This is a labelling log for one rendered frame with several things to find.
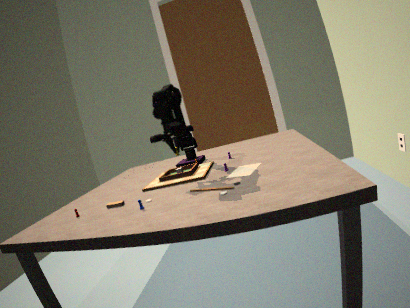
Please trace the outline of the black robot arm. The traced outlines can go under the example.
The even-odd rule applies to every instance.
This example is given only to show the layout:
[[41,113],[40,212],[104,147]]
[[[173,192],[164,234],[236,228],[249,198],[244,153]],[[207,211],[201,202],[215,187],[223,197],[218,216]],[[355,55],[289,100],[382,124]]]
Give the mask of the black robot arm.
[[[166,85],[163,89],[153,92],[152,100],[154,107],[152,114],[156,119],[164,120],[173,117],[173,115],[175,117],[172,122],[166,122],[166,133],[170,132],[171,134],[175,134],[177,132],[182,132],[182,128],[186,127],[186,124],[180,109],[180,103],[182,101],[180,90],[171,84]],[[198,147],[196,140],[192,137],[190,132],[182,133],[182,135],[180,148],[181,151],[185,150],[187,158],[185,161],[197,159],[198,156],[196,157],[194,149]]]

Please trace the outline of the white game board track with arrows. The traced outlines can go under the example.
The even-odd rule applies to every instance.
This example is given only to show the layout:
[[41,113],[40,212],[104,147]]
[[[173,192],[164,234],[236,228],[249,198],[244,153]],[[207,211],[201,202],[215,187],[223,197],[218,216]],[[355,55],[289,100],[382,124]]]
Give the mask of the white game board track with arrows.
[[[153,186],[158,186],[158,185],[167,185],[170,183],[175,183],[175,182],[179,182],[179,181],[184,181],[184,180],[188,180],[188,179],[193,179],[193,178],[197,178],[197,177],[202,177],[205,173],[205,171],[207,170],[207,168],[209,167],[211,162],[208,163],[204,163],[204,164],[199,164],[199,166],[201,166],[199,168],[199,170],[196,172],[196,174],[194,176],[192,176],[194,174],[194,172],[198,169],[198,163],[194,163],[194,164],[190,164],[190,165],[186,165],[186,166],[181,166],[183,169],[182,173],[176,173],[176,169],[177,168],[181,168],[181,167],[177,167],[177,168],[173,168],[173,169],[169,169],[167,170],[165,173],[163,173],[162,175],[160,175],[156,180],[154,179],[151,183],[148,184],[148,186],[146,188],[149,187],[153,187]],[[188,177],[190,176],[190,177]],[[186,178],[183,178],[186,177]],[[181,178],[181,179],[179,179]],[[177,180],[174,180],[177,179]],[[172,180],[172,181],[170,181]],[[166,182],[168,181],[168,182]],[[160,182],[160,183],[157,183]],[[164,183],[162,183],[164,182]]]

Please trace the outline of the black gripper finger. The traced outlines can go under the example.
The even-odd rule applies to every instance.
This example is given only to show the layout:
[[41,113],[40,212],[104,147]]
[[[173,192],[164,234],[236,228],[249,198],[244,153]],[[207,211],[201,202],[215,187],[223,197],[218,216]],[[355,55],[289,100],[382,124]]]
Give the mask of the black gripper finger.
[[182,137],[182,136],[183,136],[183,135],[173,137],[173,141],[174,141],[175,147],[176,147],[177,150],[178,150],[178,153],[179,153],[179,150],[180,150],[180,140],[181,140],[181,137]]
[[167,140],[163,140],[171,149],[172,151],[176,154],[176,149],[175,146],[173,144],[173,138],[167,139]]

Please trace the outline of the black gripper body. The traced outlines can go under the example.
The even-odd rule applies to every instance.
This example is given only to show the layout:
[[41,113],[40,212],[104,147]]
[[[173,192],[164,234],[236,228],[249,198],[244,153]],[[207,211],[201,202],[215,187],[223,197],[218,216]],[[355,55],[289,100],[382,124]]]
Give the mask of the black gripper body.
[[176,136],[182,135],[182,133],[194,131],[192,125],[187,125],[186,127],[182,128],[182,132],[177,132],[175,134],[171,134],[171,133],[168,134],[169,132],[166,133],[166,122],[167,121],[172,122],[173,119],[174,119],[174,117],[161,120],[162,121],[161,125],[163,124],[163,127],[164,127],[164,134],[161,133],[161,134],[150,136],[151,143],[162,141],[163,139],[164,140],[170,139],[171,138],[170,136],[172,136],[172,135],[174,135],[174,137],[176,137]]

